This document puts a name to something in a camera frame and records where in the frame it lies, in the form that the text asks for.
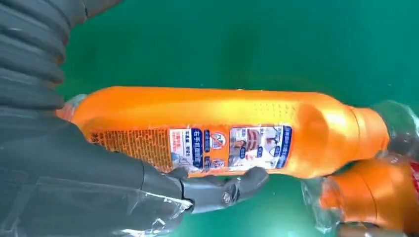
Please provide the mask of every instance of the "orange bottle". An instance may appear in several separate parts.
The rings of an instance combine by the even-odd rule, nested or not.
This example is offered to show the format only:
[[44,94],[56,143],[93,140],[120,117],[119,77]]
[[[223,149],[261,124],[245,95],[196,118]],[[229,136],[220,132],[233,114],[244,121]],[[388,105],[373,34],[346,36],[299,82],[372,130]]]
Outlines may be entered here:
[[317,177],[373,158],[389,142],[377,112],[314,92],[110,87],[59,115],[93,143],[190,176],[261,166]]
[[[413,234],[419,232],[418,185],[416,161],[395,155],[363,160],[325,178],[311,206],[323,223],[364,222]],[[309,195],[304,194],[306,202]]]

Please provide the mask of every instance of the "plastic bottle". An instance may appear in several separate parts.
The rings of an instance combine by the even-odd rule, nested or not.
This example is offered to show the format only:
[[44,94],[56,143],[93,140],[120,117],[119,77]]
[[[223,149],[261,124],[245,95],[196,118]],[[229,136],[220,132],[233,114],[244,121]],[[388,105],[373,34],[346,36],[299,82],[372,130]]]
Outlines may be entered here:
[[419,163],[407,157],[388,154],[362,160],[318,183],[305,181],[302,187],[305,203],[322,232],[339,222],[419,232]]
[[261,166],[318,177],[389,142],[376,111],[314,92],[109,87],[68,107],[89,141],[190,176]]

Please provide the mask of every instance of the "clear plastic wrap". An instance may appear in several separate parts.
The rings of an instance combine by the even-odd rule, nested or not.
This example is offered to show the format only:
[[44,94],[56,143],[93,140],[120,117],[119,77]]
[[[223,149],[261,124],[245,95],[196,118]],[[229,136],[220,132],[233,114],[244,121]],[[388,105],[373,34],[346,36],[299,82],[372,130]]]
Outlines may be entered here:
[[41,177],[0,169],[0,236],[166,234],[191,207],[138,189]]
[[57,116],[66,121],[71,121],[77,107],[86,97],[86,94],[79,94],[71,98],[64,104],[64,107],[61,110],[57,110]]
[[392,152],[419,160],[419,118],[415,112],[409,106],[391,100],[371,108],[383,118],[390,135],[388,151],[381,156]]
[[323,193],[326,178],[306,179],[301,181],[304,204],[315,219],[315,228],[326,234],[334,229],[341,220],[339,209],[324,209],[319,199]]

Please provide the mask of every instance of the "red label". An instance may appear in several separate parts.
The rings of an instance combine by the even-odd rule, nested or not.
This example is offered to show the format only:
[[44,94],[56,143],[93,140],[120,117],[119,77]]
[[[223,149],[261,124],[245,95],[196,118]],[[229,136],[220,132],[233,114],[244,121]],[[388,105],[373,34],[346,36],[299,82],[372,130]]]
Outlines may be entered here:
[[419,202],[419,163],[410,161],[410,167],[412,168],[412,181],[418,195]]

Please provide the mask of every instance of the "label image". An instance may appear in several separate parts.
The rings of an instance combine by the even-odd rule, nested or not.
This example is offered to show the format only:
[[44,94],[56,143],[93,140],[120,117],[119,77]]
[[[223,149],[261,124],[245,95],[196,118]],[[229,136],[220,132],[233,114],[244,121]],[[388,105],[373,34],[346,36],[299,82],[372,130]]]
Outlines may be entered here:
[[204,159],[204,171],[208,172],[211,169],[211,158],[205,157]]
[[253,166],[282,168],[291,145],[290,126],[234,127],[230,130],[229,170]]
[[225,147],[225,136],[219,132],[213,133],[210,135],[209,144],[211,146],[211,149],[220,150]]
[[204,168],[202,131],[198,128],[171,129],[169,137],[173,167],[201,172]]
[[220,169],[225,166],[225,162],[222,159],[213,159],[211,161],[211,168],[212,169]]

